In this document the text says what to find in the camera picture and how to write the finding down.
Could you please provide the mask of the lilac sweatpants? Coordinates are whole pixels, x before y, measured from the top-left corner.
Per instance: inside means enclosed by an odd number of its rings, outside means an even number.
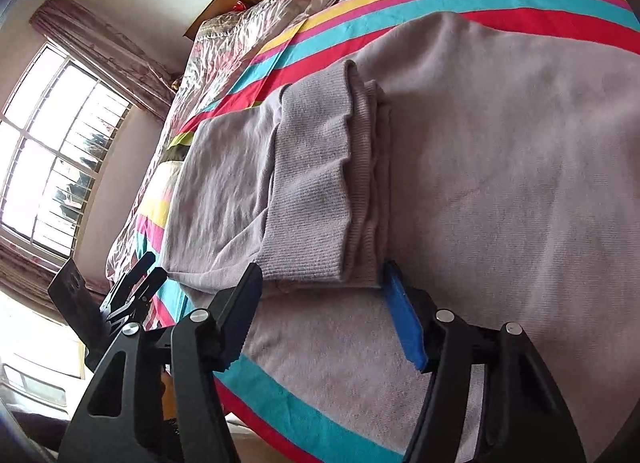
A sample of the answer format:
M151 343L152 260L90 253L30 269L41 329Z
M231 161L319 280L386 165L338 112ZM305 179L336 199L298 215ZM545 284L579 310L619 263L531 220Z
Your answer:
M224 385L322 462L399 461L436 381L386 261L533 342L578 457L637 461L638 55L440 12L198 125L160 264L196 306L262 268Z

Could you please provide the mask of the floral satin quilt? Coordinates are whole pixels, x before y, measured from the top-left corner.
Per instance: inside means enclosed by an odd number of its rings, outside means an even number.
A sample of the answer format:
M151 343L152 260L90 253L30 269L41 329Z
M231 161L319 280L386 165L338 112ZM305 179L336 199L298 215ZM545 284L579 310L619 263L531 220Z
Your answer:
M196 32L180 86L165 119L160 140L145 171L126 224L107 255L105 275L114 283L134 264L134 223L157 165L179 128L224 96L250 60L272 38L323 9L346 0L262 0L242 12L205 20Z

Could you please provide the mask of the floral red curtain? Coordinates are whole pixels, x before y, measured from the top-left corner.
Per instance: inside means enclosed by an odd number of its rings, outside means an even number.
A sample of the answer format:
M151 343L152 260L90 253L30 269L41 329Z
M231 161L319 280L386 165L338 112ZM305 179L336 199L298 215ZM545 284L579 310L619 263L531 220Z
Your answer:
M99 79L158 122L166 121L175 93L170 74L134 41L74 0L47 0L29 18L32 28L69 52ZM1 241L1 289L44 316L61 318L47 293L56 267L16 242Z

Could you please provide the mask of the rainbow striped blanket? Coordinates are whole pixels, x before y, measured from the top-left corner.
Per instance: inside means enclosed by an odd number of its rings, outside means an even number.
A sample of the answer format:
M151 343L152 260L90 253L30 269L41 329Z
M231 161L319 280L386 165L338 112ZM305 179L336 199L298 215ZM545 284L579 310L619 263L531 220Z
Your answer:
M639 49L639 23L625 0L348 0L267 43L231 92L196 118L256 105L278 86L433 12L497 30ZM383 298L307 290L260 304L244 353L215 384L228 410L295 462L397 462L427 377L405 359Z

